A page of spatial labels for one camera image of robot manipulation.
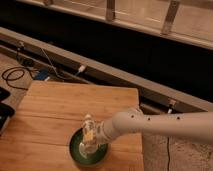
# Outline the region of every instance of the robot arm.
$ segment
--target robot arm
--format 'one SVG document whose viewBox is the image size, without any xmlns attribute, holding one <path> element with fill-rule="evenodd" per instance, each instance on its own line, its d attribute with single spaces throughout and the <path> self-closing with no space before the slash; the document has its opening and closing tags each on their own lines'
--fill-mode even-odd
<svg viewBox="0 0 213 171">
<path fill-rule="evenodd" d="M 95 124 L 88 116 L 83 130 L 81 148 L 83 153 L 92 153 L 101 144 L 109 143 L 121 135 L 137 132 L 150 132 L 213 144 L 213 112 L 144 115 L 140 109 L 130 108 L 99 124 Z"/>
</svg>

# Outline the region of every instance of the black wall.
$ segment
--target black wall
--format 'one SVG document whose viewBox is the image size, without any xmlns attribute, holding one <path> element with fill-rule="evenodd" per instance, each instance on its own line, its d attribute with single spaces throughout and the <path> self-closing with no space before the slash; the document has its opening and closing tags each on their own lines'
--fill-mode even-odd
<svg viewBox="0 0 213 171">
<path fill-rule="evenodd" d="M 14 0 L 0 26 L 213 102 L 213 51 Z"/>
</svg>

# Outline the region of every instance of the green plate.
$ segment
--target green plate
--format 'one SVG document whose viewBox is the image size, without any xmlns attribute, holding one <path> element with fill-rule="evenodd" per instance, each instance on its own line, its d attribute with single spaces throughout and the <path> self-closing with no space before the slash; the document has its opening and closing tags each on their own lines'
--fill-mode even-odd
<svg viewBox="0 0 213 171">
<path fill-rule="evenodd" d="M 79 144 L 83 139 L 82 128 L 75 132 L 70 141 L 70 154 L 73 160 L 81 166 L 92 166 L 99 163 L 106 155 L 108 144 L 101 145 L 98 150 L 87 158 L 84 158 L 79 152 Z"/>
</svg>

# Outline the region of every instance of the wooden cutting board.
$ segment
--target wooden cutting board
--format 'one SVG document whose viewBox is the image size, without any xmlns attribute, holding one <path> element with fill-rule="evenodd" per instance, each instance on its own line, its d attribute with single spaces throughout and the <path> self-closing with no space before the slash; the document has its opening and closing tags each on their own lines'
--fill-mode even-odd
<svg viewBox="0 0 213 171">
<path fill-rule="evenodd" d="M 86 114 L 102 121 L 138 103 L 132 88 L 34 81 L 0 138 L 0 171 L 143 171 L 141 134 L 115 140 L 93 168 L 76 166 L 68 146 Z"/>
</svg>

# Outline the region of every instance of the plug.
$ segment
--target plug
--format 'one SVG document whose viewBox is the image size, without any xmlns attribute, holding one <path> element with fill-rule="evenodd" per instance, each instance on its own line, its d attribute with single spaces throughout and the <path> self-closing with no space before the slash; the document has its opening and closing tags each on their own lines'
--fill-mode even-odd
<svg viewBox="0 0 213 171">
<path fill-rule="evenodd" d="M 176 103 L 177 103 L 176 100 L 170 99 L 170 101 L 169 101 L 169 110 L 168 110 L 168 114 L 171 114 L 171 113 L 172 113 L 172 111 L 173 111 L 174 106 L 175 106 Z"/>
<path fill-rule="evenodd" d="M 87 69 L 87 66 L 82 64 L 82 65 L 78 68 L 78 72 L 75 74 L 75 76 L 79 75 L 80 73 L 83 73 L 86 69 Z"/>
<path fill-rule="evenodd" d="M 17 50 L 20 52 L 21 50 L 24 50 L 24 48 L 25 48 L 24 42 L 19 41 L 19 47 L 17 48 Z"/>
</svg>

